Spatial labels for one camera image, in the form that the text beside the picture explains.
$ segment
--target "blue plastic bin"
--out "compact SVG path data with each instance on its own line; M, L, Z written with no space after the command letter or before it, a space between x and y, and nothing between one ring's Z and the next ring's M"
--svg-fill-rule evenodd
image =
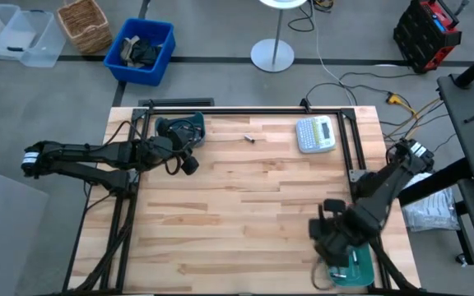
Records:
M127 67L123 65L120 57L120 49L124 38L132 38L138 35L141 39L149 39L151 45L160 45L162 48L152 67ZM113 73L114 78L119 81L127 81L148 86L158 86L165 69L170 63L171 54L174 51L173 25L161 21L141 20L130 18L124 24L120 33L116 36L104 60L104 65Z

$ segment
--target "wicker basket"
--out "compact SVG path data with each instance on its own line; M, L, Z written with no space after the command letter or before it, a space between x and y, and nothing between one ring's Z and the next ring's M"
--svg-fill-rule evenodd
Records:
M95 53L113 42L109 22L95 0L78 0L58 9L58 17L71 42L82 53Z

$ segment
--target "plastic bag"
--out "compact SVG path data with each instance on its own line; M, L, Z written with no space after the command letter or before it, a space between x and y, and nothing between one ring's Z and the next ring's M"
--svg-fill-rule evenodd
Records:
M417 174L406 185L406 188L430 175L430 173ZM412 232L429 229L460 229L457 212L454 208L453 190L451 188L445 188L403 207L402 213L406 226Z

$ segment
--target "wooden table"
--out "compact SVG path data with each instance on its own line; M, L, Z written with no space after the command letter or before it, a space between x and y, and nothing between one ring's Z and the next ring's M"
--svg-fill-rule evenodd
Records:
M385 144L376 109L355 107L355 113L368 169L378 170L385 165ZM131 114L132 108L111 109L105 140ZM332 122L338 148L304 155L295 137L295 123L304 116L206 115L206 144L193 152L200 164L195 174L169 176L163 166L143 173L123 291L322 293L310 282L317 255L308 220L317 217L317 204L325 198L351 198L337 119ZM127 133L123 129L115 140L125 141ZM91 202L106 193L93 189ZM104 254L113 208L110 198L86 214L69 287L78 286ZM381 237L398 269L419 286L397 201ZM110 285L116 279L115 264L118 259ZM319 269L319 285L329 284L325 272L325 267ZM362 291L335 288L330 293Z

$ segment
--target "gray floor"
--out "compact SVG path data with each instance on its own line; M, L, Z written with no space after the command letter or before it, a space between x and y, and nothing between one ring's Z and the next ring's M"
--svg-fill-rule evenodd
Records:
M13 0L23 9L55 11L59 3ZM113 34L125 19L137 17L142 0L98 0ZM448 1L456 7L459 1ZM323 58L401 59L391 38L392 28L407 6L407 0L337 1L331 14L317 15ZM300 12L288 11L284 25ZM248 57L252 45L275 34L277 13L257 0L153 0L148 18L171 21L177 49L174 56ZM474 60L474 0L461 15L462 45L448 57ZM283 27L282 38L291 44L297 58L316 58L315 34L296 33ZM63 55L78 55L67 42ZM336 75L373 72L397 75L405 67L329 66ZM419 108L437 97L436 78L458 67L443 67L424 76L379 79L349 76L347 84L366 84L404 95ZM285 72L269 74L251 64L171 63L159 87L127 84L122 106L135 106L140 99L212 97L216 105L294 105L320 82L332 82L322 67L294 65ZM116 80L101 62L58 62L52 69L23 67L0 61L0 174L47 192L47 205L30 258L17 287L19 295L50 293L61 288L84 205L81 182L60 176L39 180L22 177L19 168L23 149L40 140L61 142L101 141L117 88ZM359 104L375 105L380 119L401 122L408 113L384 103L386 96L356 89ZM345 105L343 90L322 86L309 95L313 104ZM434 117L446 113L440 108ZM434 149L454 130L448 118L422 128L415 138ZM383 126L385 132L391 127ZM436 153L436 167L462 157L453 138ZM456 234L430 231L410 234L422 286L429 291L474 294L474 266L465 269L454 262L460 253Z

